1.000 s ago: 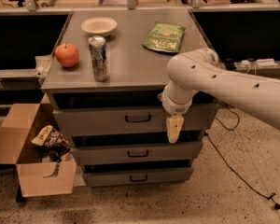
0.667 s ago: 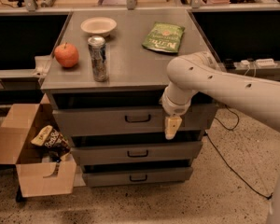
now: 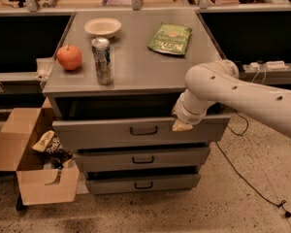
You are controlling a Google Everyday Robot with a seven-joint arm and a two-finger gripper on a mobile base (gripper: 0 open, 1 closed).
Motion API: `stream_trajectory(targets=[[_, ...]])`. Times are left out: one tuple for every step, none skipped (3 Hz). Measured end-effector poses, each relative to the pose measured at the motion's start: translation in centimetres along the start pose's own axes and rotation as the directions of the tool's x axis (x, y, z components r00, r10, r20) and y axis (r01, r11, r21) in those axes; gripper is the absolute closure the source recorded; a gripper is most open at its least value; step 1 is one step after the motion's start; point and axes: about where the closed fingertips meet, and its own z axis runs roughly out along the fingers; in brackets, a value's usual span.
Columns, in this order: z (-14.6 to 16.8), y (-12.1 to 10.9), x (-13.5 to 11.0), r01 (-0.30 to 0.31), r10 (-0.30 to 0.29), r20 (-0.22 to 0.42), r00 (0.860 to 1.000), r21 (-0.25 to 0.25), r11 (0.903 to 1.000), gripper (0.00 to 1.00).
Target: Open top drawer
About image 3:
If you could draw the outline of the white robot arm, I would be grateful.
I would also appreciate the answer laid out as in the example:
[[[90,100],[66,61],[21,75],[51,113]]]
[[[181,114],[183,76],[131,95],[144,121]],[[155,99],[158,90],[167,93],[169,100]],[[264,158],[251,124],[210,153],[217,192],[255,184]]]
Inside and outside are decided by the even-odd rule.
[[[291,139],[291,90],[243,82],[230,60],[193,66],[184,81],[186,90],[174,106],[174,127],[190,129],[200,123],[210,106],[220,103]]]

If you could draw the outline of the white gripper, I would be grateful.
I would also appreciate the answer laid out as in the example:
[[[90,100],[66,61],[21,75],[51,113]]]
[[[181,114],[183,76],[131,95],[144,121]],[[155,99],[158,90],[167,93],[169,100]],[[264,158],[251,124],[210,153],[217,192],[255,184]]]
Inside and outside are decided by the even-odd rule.
[[[174,111],[177,119],[172,130],[174,132],[189,131],[193,128],[192,125],[198,124],[206,115],[207,103],[190,92],[183,92],[174,106]]]

